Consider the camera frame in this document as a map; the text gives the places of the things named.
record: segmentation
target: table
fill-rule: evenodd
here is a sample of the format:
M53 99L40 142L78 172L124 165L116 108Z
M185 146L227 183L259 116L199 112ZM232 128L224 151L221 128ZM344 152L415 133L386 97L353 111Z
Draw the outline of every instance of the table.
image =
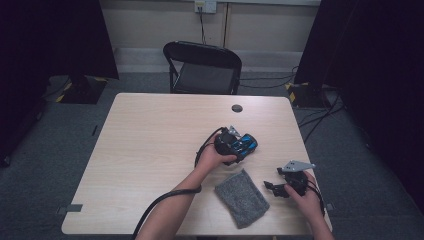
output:
M243 111L232 111L235 104ZM149 204L192 171L206 138L229 125L253 135L259 146L241 163L223 164L206 178L177 235L310 234L294 201L274 197L263 184L283 183L276 168L290 160L309 162L288 99L144 93L116 96L72 201L82 209L67 213L62 231L131 234ZM271 207L237 229L214 187L242 169Z

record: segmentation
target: electrical outlet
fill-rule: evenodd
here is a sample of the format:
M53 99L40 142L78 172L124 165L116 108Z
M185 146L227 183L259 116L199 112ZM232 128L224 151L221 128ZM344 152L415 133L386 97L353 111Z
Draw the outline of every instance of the electrical outlet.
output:
M216 1L194 1L194 12L216 13Z

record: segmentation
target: gray cloth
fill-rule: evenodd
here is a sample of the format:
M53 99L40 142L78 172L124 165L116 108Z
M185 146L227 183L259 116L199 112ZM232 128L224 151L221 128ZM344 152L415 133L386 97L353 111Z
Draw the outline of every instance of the gray cloth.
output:
M244 169L216 186L215 192L227 205L239 229L249 226L269 209L269 203Z

